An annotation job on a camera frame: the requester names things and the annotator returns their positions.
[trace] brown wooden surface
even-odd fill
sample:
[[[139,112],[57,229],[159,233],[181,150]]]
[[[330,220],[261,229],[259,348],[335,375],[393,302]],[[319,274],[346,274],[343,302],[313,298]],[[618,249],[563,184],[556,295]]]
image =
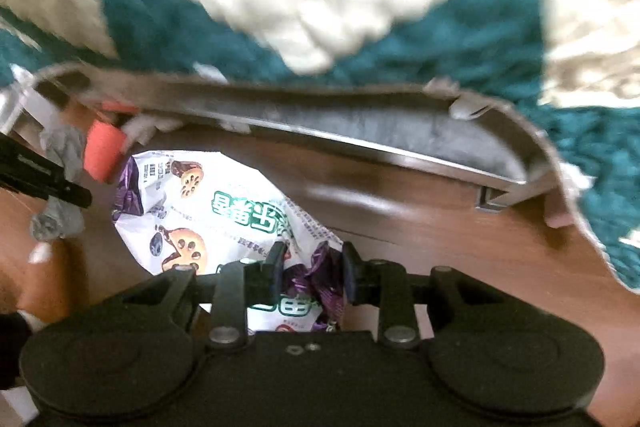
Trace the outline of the brown wooden surface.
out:
[[[471,185],[208,127],[158,136],[148,148],[220,150],[259,169],[338,236],[353,241],[363,257],[394,259],[425,274],[447,264],[581,325],[600,341],[607,359],[591,412],[606,427],[630,427],[640,419],[640,296],[614,281],[575,229],[547,228],[541,200],[484,214],[473,209]],[[95,302],[146,274],[111,224],[113,187],[82,183],[95,200],[82,235]],[[33,244],[28,217],[37,204],[0,193],[0,274],[6,279],[0,283],[10,287],[7,294],[20,285]],[[423,334],[430,335],[424,309],[418,317]],[[372,328],[375,319],[375,309],[349,309],[345,325]]]

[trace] silver screw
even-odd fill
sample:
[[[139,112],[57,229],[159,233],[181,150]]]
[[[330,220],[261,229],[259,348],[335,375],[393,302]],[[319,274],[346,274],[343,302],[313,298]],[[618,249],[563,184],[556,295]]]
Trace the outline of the silver screw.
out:
[[[305,352],[305,348],[302,346],[291,345],[291,346],[287,346],[286,351],[290,355],[293,355],[294,357],[296,357],[298,355],[302,355],[302,353]]]
[[[408,326],[391,326],[385,331],[385,337],[394,344],[405,344],[415,338],[415,330]]]
[[[231,326],[218,326],[209,331],[209,338],[216,344],[233,344],[240,338],[240,331]]]

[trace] plastic wrapper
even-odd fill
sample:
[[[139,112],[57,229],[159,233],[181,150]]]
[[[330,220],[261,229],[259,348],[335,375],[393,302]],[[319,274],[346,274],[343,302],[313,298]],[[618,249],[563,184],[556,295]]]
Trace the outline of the plastic wrapper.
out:
[[[342,242],[259,171],[217,152],[132,156],[116,189],[113,220],[152,274],[177,264],[198,275],[232,261],[261,261],[284,241],[280,302],[247,311],[251,330],[331,330],[344,309]]]

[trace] blueberry illustration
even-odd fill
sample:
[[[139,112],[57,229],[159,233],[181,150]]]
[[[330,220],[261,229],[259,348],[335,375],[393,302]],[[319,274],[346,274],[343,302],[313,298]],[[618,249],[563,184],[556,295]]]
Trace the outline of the blueberry illustration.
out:
[[[160,232],[157,232],[156,235],[151,238],[149,250],[151,250],[151,255],[154,257],[158,257],[160,255],[160,252],[162,251],[162,234]]]

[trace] crumpled gray fabric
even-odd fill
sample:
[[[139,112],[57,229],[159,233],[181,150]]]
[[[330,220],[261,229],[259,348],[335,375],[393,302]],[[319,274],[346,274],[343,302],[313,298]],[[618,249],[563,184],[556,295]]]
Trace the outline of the crumpled gray fabric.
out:
[[[40,133],[40,145],[48,160],[65,169],[65,178],[76,181],[82,172],[85,137],[79,129],[60,125]],[[84,230],[84,219],[78,206],[53,196],[44,210],[31,217],[31,235],[37,241],[78,235]]]

